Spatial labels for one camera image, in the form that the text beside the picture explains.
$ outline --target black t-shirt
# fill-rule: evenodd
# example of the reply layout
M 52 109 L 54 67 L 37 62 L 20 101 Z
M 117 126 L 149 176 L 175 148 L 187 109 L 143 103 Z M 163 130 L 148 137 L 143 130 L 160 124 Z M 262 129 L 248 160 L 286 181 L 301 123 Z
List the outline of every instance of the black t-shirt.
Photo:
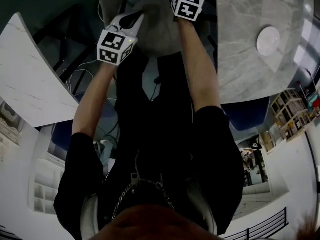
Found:
M 103 166 L 92 138 L 82 133 L 74 134 L 54 202 L 62 226 L 75 239 L 81 239 L 80 218 L 84 200 L 97 194 L 98 226 L 101 230 L 112 221 L 115 207 L 132 182 L 131 174 L 136 173 L 138 167 L 141 179 L 163 182 L 165 194 L 177 213 L 206 228 L 202 216 L 188 199 L 184 184 L 186 178 L 197 177 L 210 205 L 218 235 L 224 234 L 242 198 L 242 157 L 233 140 L 229 118 L 220 108 L 200 109 L 194 116 L 192 132 L 192 141 L 187 148 L 164 142 L 163 146 L 141 148 L 138 157 L 137 150 L 120 148 L 120 142 L 120 154 L 107 180 L 104 180 Z M 159 189 L 144 182 L 135 194 L 128 192 L 117 214 L 141 204 L 170 207 Z

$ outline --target silver chain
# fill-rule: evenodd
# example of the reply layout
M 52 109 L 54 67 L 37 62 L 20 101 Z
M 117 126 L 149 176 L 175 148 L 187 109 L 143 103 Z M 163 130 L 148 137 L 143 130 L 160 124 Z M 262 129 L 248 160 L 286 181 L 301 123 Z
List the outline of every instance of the silver chain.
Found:
M 169 196 L 167 195 L 166 190 L 164 189 L 164 186 L 160 182 L 155 183 L 153 180 L 149 180 L 149 179 L 140 179 L 140 181 L 147 182 L 149 184 L 155 185 L 155 187 L 163 194 L 164 199 L 167 202 L 167 204 L 169 205 L 169 207 L 172 210 L 175 210 L 174 204 L 171 202 Z M 112 220 L 114 220 L 116 218 L 116 216 L 118 215 L 119 206 L 120 206 L 122 200 L 124 199 L 124 197 L 126 196 L 126 194 L 129 192 L 129 190 L 132 189 L 132 187 L 133 187 L 133 184 L 130 184 L 122 192 L 122 194 L 121 194 L 121 196 L 119 198 L 119 202 L 115 206 L 115 209 L 114 209 L 114 212 L 113 212 L 113 216 L 112 216 Z

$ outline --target person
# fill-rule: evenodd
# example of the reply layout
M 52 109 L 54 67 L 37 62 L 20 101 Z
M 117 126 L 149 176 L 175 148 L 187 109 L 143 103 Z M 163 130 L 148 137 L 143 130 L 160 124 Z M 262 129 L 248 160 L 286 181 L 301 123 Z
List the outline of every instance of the person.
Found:
M 221 109 L 214 64 L 193 24 L 179 18 L 178 25 L 186 71 L 180 52 L 158 58 L 154 101 L 142 88 L 149 59 L 136 48 L 118 69 L 103 63 L 80 102 L 54 202 L 76 240 L 211 240 L 233 219 L 242 199 L 242 156 Z M 105 179 L 93 137 L 116 71 L 121 132 Z

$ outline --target black railing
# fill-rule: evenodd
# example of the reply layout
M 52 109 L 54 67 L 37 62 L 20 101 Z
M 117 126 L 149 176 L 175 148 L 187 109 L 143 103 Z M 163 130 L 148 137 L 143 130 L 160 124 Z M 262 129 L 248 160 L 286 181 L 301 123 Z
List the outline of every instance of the black railing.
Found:
M 225 240 L 253 240 L 253 239 L 267 239 L 285 228 L 289 223 L 287 222 L 287 208 L 272 216 L 271 218 L 259 223 L 256 226 L 247 228 L 246 230 L 224 237 Z

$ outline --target white panel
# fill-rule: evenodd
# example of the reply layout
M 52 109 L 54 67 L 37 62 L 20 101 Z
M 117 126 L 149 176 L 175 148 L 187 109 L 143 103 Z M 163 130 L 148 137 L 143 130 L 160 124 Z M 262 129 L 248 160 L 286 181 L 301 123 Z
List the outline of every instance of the white panel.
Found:
M 78 107 L 19 13 L 0 36 L 0 96 L 33 127 L 72 120 Z

